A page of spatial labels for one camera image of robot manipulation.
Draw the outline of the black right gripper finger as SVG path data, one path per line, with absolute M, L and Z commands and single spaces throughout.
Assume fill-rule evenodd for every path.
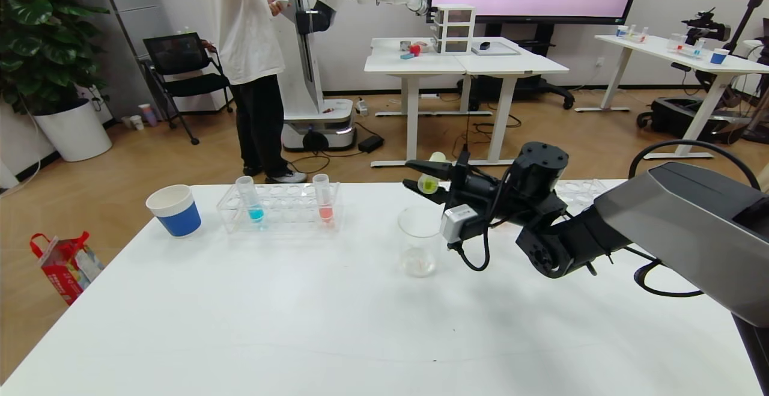
M 439 187 L 437 187 L 435 193 L 425 193 L 420 191 L 417 180 L 404 179 L 402 180 L 402 185 L 412 193 L 415 193 L 418 196 L 421 196 L 426 200 L 438 205 L 446 205 L 451 200 L 450 181 L 440 181 Z
M 406 168 L 420 172 L 423 175 L 439 180 L 450 180 L 454 166 L 450 162 L 436 162 L 430 160 L 408 160 Z

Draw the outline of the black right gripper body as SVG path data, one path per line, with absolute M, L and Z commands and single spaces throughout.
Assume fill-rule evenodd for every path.
M 450 210 L 466 204 L 489 224 L 493 220 L 499 180 L 473 166 L 469 159 L 469 145 L 465 143 L 451 169 L 450 188 L 444 209 Z

